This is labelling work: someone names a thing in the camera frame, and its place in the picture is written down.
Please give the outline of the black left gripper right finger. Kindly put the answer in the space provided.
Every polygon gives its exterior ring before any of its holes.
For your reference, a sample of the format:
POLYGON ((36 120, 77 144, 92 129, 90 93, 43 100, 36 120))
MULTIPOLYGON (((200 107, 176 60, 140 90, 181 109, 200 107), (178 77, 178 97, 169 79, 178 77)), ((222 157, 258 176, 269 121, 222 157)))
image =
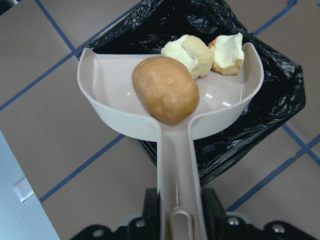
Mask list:
POLYGON ((201 202, 207 238, 219 240, 222 220, 226 218, 226 214, 215 190, 204 187, 201 192, 201 202))

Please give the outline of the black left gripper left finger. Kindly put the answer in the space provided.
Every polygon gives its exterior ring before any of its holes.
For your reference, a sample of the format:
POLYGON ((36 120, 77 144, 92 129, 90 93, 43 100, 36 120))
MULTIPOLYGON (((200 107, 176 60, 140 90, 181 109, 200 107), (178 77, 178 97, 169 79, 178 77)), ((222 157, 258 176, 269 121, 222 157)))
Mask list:
POLYGON ((147 218, 152 225, 155 240, 160 239, 160 203, 156 187, 147 188, 144 193, 142 217, 147 218))

